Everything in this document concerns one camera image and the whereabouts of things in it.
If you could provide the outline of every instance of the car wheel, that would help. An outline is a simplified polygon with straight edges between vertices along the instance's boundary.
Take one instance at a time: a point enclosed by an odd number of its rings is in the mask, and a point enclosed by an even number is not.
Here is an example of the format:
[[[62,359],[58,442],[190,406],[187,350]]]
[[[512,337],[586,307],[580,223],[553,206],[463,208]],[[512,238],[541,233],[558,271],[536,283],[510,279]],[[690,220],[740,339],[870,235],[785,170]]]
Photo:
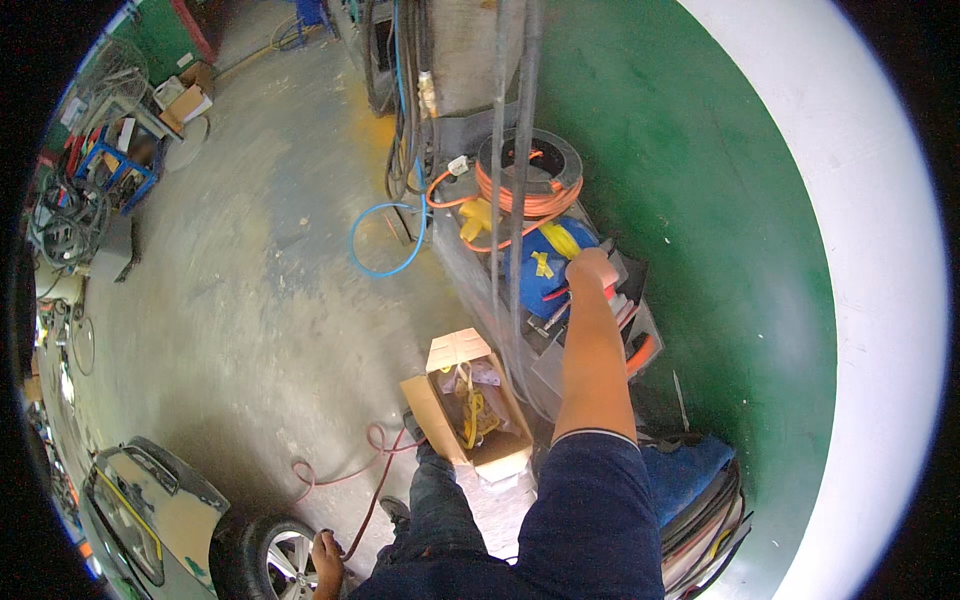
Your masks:
[[[233,538],[222,587],[228,598],[311,600],[317,569],[314,531],[288,516],[263,516]]]

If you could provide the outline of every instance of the hand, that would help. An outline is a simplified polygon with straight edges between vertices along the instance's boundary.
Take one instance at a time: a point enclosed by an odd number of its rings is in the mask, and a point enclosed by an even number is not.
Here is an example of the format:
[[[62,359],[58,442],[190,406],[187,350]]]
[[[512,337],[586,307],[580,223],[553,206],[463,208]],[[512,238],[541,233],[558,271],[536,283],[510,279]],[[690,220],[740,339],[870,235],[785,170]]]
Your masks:
[[[344,563],[340,560],[340,544],[333,532],[323,529],[313,539],[313,565],[317,569],[317,590],[313,600],[336,600],[344,579]]]
[[[587,248],[577,254],[566,266],[566,280],[578,278],[599,279],[602,288],[610,287],[619,279],[616,269],[607,258],[607,253],[599,248]]]

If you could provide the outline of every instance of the dark blue pants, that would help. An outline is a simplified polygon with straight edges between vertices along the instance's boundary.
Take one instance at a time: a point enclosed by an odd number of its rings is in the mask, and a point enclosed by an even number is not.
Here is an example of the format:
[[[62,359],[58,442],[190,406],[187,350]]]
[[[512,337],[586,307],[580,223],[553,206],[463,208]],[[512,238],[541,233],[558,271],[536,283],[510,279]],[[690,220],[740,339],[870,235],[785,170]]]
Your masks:
[[[445,458],[424,444],[417,448],[420,466],[410,484],[410,520],[394,527],[394,543],[376,554],[376,572],[422,556],[474,552],[487,556],[487,545],[473,521],[457,474]]]

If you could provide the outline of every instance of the green wall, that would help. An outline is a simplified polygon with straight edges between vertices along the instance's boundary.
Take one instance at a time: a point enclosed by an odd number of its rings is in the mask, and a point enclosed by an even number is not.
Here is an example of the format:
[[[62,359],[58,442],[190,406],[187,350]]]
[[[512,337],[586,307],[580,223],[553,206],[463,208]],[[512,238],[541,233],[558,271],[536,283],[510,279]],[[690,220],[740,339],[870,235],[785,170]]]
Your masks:
[[[812,511],[836,396],[833,298],[804,182],[753,88],[679,4],[546,4],[538,126],[583,156],[595,224],[651,262],[665,351],[635,402],[679,427],[676,371],[691,427],[736,446],[756,517],[724,585],[769,597]]]
[[[190,65],[192,60],[183,67],[177,66],[183,55],[191,53],[194,59],[204,59],[169,0],[143,0],[136,9],[138,17],[127,17],[113,34],[130,40],[140,49],[147,60],[153,86],[179,75]]]

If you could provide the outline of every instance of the white wall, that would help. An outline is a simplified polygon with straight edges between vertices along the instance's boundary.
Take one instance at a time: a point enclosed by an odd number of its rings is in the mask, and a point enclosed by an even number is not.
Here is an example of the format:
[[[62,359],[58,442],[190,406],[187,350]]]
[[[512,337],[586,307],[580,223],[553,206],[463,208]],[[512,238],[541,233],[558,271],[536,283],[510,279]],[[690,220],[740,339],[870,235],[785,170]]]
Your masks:
[[[793,154],[827,251],[837,398],[827,466],[776,598],[846,598],[896,532],[947,353],[943,234],[893,88],[827,0],[679,0],[737,63]]]

